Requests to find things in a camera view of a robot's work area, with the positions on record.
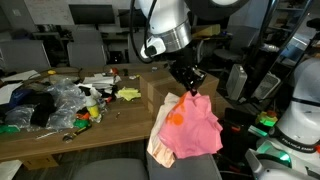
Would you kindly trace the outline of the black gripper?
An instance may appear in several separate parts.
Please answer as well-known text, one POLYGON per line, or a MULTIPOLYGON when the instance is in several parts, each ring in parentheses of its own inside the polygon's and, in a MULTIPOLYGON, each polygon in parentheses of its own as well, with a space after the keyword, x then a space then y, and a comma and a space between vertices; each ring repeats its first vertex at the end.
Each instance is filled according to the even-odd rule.
POLYGON ((174 57, 169 63, 169 72, 192 95, 198 93, 199 87, 206 78, 206 73, 200 70, 193 58, 189 56, 174 57))

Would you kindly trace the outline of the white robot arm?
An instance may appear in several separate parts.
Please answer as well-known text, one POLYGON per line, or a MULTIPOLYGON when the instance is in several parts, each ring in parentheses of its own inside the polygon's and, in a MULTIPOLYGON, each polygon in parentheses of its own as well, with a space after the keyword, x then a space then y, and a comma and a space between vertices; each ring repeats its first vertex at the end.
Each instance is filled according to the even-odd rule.
POLYGON ((184 49, 192 41, 188 14, 200 19, 216 21, 227 18, 249 0, 130 0, 129 38, 136 57, 150 64, 163 53, 184 49), (140 50, 134 42, 133 24, 135 5, 146 18, 143 44, 140 50))

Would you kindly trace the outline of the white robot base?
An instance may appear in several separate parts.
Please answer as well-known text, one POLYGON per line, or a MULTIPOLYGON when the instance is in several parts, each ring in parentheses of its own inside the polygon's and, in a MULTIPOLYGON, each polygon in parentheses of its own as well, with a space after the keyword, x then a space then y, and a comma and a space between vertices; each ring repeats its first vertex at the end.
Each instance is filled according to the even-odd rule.
POLYGON ((254 180, 320 180, 320 59, 294 71, 288 108, 245 158, 254 180))

